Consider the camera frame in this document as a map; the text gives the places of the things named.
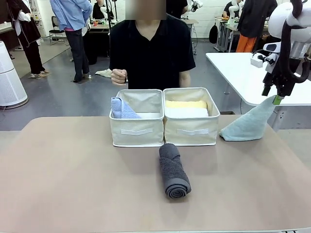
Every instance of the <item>hand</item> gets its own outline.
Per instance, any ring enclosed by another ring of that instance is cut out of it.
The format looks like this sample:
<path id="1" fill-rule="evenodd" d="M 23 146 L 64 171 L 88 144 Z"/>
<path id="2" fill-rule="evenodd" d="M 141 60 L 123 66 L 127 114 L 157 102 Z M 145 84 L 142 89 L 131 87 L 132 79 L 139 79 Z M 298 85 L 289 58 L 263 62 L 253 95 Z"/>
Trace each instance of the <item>hand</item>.
<path id="1" fill-rule="evenodd" d="M 111 81 L 115 85 L 124 86 L 127 79 L 125 69 L 114 69 L 111 74 Z"/>

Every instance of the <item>light blue towel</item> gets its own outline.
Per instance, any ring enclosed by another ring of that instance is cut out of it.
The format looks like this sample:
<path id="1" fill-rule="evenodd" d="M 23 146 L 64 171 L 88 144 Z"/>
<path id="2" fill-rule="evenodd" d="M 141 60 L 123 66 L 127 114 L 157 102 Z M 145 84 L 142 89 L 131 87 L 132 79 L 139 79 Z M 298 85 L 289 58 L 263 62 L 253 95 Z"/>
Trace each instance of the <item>light blue towel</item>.
<path id="1" fill-rule="evenodd" d="M 267 126 L 267 120 L 276 107 L 273 105 L 274 98 L 275 96 L 267 98 L 260 105 L 223 128 L 220 131 L 220 136 L 225 141 L 236 142 L 262 138 Z"/>
<path id="2" fill-rule="evenodd" d="M 141 118 L 134 110 L 121 98 L 111 98 L 111 110 L 114 118 L 137 119 Z"/>

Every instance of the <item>person in blue shirt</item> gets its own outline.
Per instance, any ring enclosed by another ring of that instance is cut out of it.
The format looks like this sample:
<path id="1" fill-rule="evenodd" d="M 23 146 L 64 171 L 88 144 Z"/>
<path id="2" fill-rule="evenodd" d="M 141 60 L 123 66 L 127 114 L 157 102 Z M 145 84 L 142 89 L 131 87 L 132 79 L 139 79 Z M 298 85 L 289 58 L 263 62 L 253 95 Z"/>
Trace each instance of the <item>person in blue shirt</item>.
<path id="1" fill-rule="evenodd" d="M 90 79 L 88 60 L 84 51 L 82 28 L 92 13 L 88 0 L 50 0 L 52 10 L 57 17 L 59 30 L 64 30 L 71 47 L 76 74 L 74 83 Z"/>

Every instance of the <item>dark gray towel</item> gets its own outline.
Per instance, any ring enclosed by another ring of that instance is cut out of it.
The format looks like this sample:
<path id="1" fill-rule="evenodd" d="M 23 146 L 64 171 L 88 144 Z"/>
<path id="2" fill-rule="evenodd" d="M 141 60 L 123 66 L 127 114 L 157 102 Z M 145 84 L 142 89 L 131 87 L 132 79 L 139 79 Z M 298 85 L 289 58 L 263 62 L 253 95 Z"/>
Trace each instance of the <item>dark gray towel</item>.
<path id="1" fill-rule="evenodd" d="M 160 166 L 165 193 L 170 198 L 182 198 L 191 192 L 191 186 L 180 161 L 180 154 L 173 144 L 160 147 Z"/>

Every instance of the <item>yellow towel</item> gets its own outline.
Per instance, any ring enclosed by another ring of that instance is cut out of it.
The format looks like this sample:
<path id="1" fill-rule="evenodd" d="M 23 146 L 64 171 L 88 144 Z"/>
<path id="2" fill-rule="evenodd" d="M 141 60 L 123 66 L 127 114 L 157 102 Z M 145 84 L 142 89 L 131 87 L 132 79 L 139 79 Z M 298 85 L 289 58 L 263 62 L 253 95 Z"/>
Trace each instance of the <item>yellow towel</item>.
<path id="1" fill-rule="evenodd" d="M 207 103 L 203 100 L 200 101 L 165 101 L 167 108 L 205 108 Z"/>

